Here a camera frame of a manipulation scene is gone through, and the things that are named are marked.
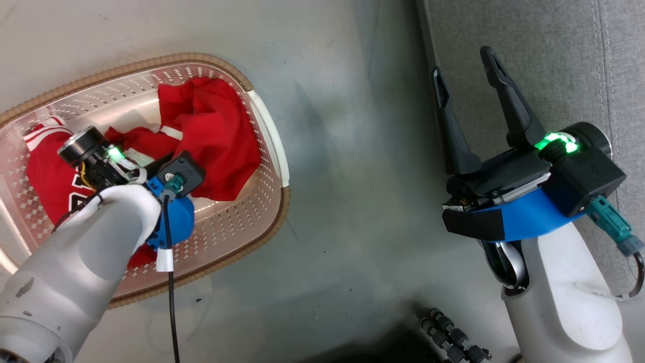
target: laundry basket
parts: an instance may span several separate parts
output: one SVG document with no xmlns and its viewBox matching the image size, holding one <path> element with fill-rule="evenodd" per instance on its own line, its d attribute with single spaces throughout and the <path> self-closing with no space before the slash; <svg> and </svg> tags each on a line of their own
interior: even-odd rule
<svg viewBox="0 0 645 363">
<path fill-rule="evenodd" d="M 157 88 L 194 77 L 220 78 L 242 99 L 262 163 L 233 202 L 195 198 L 195 230 L 174 249 L 175 286 L 197 280 L 265 244 L 284 223 L 289 208 L 289 170 L 273 119 L 249 80 L 228 62 L 183 53 L 114 68 L 56 88 L 0 114 L 0 213 L 11 236 L 0 240 L 0 262 L 10 273 L 54 228 L 25 174 L 29 151 L 22 139 L 39 121 L 58 115 L 73 132 L 95 125 L 131 129 L 160 122 Z M 110 307 L 168 290 L 167 274 L 155 264 L 128 269 Z"/>
</svg>

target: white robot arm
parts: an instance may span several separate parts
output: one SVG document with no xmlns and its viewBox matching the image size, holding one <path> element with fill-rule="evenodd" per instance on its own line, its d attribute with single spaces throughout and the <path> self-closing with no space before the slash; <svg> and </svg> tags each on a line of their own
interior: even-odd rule
<svg viewBox="0 0 645 363">
<path fill-rule="evenodd" d="M 484 248 L 504 285 L 502 299 L 525 362 L 629 363 L 616 300 L 640 291 L 645 267 L 639 251 L 645 245 L 606 199 L 626 175 L 611 161 L 609 140 L 592 124 L 547 134 L 494 51 L 482 47 L 480 53 L 511 149 L 484 162 L 471 152 L 446 80 L 435 68 L 435 115 L 446 172 L 453 174 L 444 224 Z M 585 214 L 625 256 L 636 258 L 639 279 L 629 294 L 610 293 L 572 223 Z"/>
<path fill-rule="evenodd" d="M 73 362 L 101 320 L 161 212 L 141 185 L 102 194 L 100 208 L 66 221 L 7 281 L 0 294 L 0 361 Z"/>
</svg>

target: cable connector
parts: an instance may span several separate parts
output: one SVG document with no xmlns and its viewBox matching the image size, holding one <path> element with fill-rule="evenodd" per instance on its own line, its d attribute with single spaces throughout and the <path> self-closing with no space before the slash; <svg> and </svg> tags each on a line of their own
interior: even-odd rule
<svg viewBox="0 0 645 363">
<path fill-rule="evenodd" d="M 640 238 L 632 235 L 631 225 L 603 196 L 589 203 L 586 214 L 600 229 L 607 232 L 621 253 L 627 257 L 645 248 Z"/>
<path fill-rule="evenodd" d="M 179 174 L 166 174 L 165 175 L 166 184 L 163 186 L 163 189 L 170 189 L 175 194 L 179 194 L 184 190 L 184 184 L 186 180 Z"/>
</svg>

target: gray fabric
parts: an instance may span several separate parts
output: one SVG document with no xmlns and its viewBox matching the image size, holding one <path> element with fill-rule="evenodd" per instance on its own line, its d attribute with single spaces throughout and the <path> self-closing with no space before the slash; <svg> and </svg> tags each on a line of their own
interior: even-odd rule
<svg viewBox="0 0 645 363">
<path fill-rule="evenodd" d="M 645 3 L 425 0 L 424 5 L 435 60 L 473 151 L 485 159 L 507 149 L 502 110 L 479 57 L 479 48 L 489 45 L 547 130 L 587 121 L 610 137 L 614 162 L 628 175 L 611 201 L 645 237 Z M 577 225 L 612 290 L 630 289 L 633 261 L 587 218 Z M 642 297 L 629 304 L 643 316 Z"/>
</svg>

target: black cable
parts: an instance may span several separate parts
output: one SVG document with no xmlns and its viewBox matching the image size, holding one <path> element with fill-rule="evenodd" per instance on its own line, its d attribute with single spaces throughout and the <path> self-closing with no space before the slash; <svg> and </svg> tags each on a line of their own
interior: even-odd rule
<svg viewBox="0 0 645 363">
<path fill-rule="evenodd" d="M 96 192 L 96 193 L 92 194 L 91 196 L 87 197 L 87 199 L 86 199 L 86 200 L 84 200 L 82 203 L 80 203 L 80 204 L 76 205 L 76 207 L 72 208 L 72 210 L 71 210 L 71 211 L 69 211 L 69 212 L 67 212 L 67 213 L 63 214 L 63 216 L 62 216 L 62 217 L 60 217 L 60 219 L 58 219 L 58 222 L 56 222 L 56 224 L 54 225 L 54 229 L 52 230 L 52 233 L 56 232 L 56 230 L 58 229 L 58 227 L 60 227 L 60 226 L 61 226 L 61 224 L 63 224 L 63 222 L 65 222 L 65 221 L 67 220 L 67 218 L 69 218 L 72 214 L 74 214 L 74 213 L 76 213 L 76 212 L 80 211 L 81 209 L 83 209 L 83 208 L 84 208 L 88 203 L 90 203 L 90 201 L 91 201 L 91 200 L 93 200 L 96 196 L 98 196 L 98 197 L 99 197 L 99 199 L 101 200 L 101 201 L 99 202 L 99 205 L 100 205 L 101 203 L 103 203 L 103 197 L 101 196 L 101 194 L 99 194 L 99 192 Z"/>
<path fill-rule="evenodd" d="M 636 266 L 638 266 L 638 277 L 636 277 L 636 285 L 630 291 L 630 298 L 638 295 L 640 290 L 643 287 L 643 280 L 645 280 L 645 264 L 643 263 L 643 257 L 640 255 L 640 252 L 634 254 L 634 259 L 636 259 Z"/>
<path fill-rule="evenodd" d="M 172 236 L 170 236 L 170 221 L 168 214 L 168 201 L 170 196 L 163 198 L 163 215 L 166 222 L 166 248 L 172 248 Z M 175 323 L 175 276 L 170 271 L 168 273 L 168 301 L 170 304 L 170 330 L 172 331 L 172 349 L 175 353 L 175 363 L 179 363 L 179 344 L 177 343 L 177 324 Z"/>
</svg>

